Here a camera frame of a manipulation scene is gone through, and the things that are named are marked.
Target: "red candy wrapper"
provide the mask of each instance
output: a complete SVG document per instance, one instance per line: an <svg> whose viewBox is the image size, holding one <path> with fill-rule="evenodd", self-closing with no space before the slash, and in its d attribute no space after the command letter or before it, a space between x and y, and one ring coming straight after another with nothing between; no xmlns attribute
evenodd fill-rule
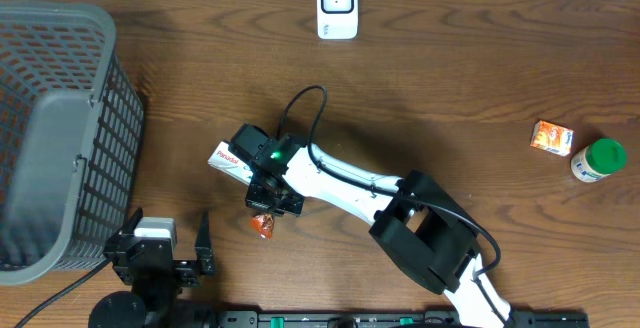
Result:
<svg viewBox="0 0 640 328"><path fill-rule="evenodd" d="M273 225L274 221L271 214L258 214L251 219L251 227L265 239L271 239L273 236Z"/></svg>

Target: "brown tabletop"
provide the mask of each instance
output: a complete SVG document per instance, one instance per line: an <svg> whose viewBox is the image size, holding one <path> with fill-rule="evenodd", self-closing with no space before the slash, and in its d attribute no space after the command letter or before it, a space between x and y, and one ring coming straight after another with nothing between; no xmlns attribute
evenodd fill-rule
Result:
<svg viewBox="0 0 640 328"><path fill-rule="evenodd" d="M317 37L315 0L47 1L105 8L122 64L148 97L132 205L176 219L179 258L194 257L210 212L218 274L185 296L264 310L449 306L329 204L309 199L262 240L246 187L207 165L242 123L273 133L295 93L324 84L317 143L367 170L435 177L500 243L491 280L513 306L637 326L640 0L360 0L358 36L344 42ZM288 130L305 133L318 104L302 99ZM629 164L582 183L568 157L529 147L538 119L574 129L573 152L615 138ZM0 288L0 326L81 274ZM106 269L32 325L86 326L100 298L126 289Z"/></svg>

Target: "pill bottle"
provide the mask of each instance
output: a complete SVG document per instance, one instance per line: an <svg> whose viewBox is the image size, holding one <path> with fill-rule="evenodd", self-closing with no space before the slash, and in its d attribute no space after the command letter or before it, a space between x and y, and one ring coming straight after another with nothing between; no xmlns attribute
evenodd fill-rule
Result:
<svg viewBox="0 0 640 328"><path fill-rule="evenodd" d="M624 167L627 153L620 143L603 138L571 158L571 171L583 182L597 182Z"/></svg>

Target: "small carton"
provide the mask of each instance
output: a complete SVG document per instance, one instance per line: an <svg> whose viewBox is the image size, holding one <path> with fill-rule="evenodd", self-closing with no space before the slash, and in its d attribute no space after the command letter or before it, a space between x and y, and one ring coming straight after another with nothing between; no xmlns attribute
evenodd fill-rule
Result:
<svg viewBox="0 0 640 328"><path fill-rule="evenodd" d="M539 121L533 128L531 146L544 149L557 155L566 156L571 153L573 131L553 123Z"/></svg>

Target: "basket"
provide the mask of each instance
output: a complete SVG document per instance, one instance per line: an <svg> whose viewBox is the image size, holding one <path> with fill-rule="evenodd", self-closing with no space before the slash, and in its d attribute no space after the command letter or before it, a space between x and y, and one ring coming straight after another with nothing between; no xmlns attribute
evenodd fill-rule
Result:
<svg viewBox="0 0 640 328"><path fill-rule="evenodd" d="M144 112L84 4L0 2L0 284L90 269L126 215Z"/></svg>

